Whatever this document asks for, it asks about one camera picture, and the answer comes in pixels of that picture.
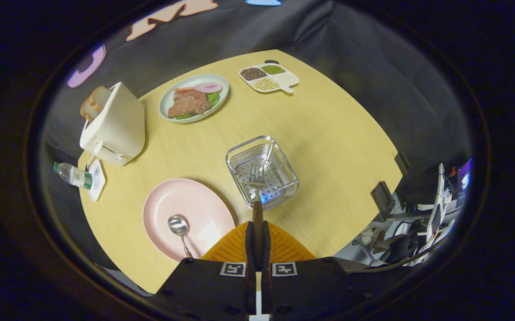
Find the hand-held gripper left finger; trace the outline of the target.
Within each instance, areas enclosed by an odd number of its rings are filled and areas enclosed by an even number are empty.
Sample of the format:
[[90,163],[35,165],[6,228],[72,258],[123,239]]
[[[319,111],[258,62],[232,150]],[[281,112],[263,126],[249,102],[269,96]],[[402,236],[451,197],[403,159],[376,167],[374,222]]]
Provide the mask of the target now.
[[208,252],[184,258],[155,295],[165,321],[247,321],[256,312],[253,224],[245,222]]

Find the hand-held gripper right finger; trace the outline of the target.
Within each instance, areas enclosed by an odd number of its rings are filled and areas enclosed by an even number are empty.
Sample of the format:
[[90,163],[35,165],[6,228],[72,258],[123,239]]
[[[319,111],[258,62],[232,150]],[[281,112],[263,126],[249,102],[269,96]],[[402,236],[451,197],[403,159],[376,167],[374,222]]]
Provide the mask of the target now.
[[348,273],[343,260],[314,258],[300,242],[265,222],[262,311],[272,321],[340,321],[374,296],[364,274]]

